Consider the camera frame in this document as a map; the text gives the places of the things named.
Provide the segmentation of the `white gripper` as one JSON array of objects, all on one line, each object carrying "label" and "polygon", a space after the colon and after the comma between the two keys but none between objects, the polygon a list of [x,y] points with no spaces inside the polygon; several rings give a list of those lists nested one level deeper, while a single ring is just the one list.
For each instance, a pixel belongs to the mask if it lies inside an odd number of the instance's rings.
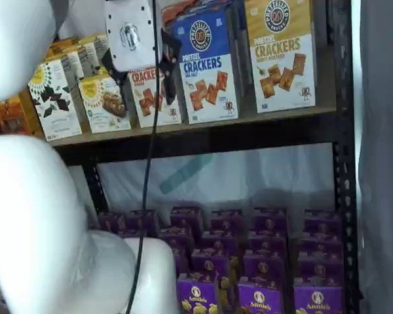
[{"label": "white gripper", "polygon": [[[158,52],[158,2],[117,0],[104,3],[105,30],[109,48],[101,61],[109,76],[123,87],[127,72],[155,66]],[[181,41],[161,29],[164,75],[162,87],[168,105],[176,98],[174,69],[179,59]]]}]

